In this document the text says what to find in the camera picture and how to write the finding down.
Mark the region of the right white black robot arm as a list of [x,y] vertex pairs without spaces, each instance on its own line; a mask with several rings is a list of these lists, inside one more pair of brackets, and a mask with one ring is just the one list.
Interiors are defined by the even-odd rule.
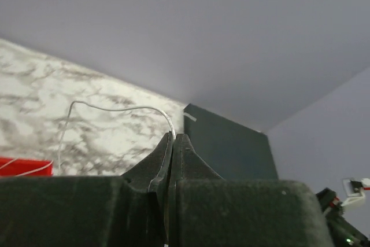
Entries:
[[343,217],[346,208],[364,203],[363,189],[357,189],[344,202],[338,198],[336,192],[329,188],[316,193],[316,198],[319,201],[334,246],[369,246],[369,238]]

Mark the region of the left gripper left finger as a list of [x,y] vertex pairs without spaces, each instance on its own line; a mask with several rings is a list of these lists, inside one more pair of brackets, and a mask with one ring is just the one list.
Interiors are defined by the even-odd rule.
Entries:
[[119,176],[1,179],[2,246],[163,246],[173,136]]

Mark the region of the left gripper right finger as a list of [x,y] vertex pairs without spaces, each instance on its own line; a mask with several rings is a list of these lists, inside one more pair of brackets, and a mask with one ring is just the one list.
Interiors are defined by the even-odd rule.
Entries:
[[170,181],[171,246],[332,246],[315,194],[289,180],[225,180],[178,134]]

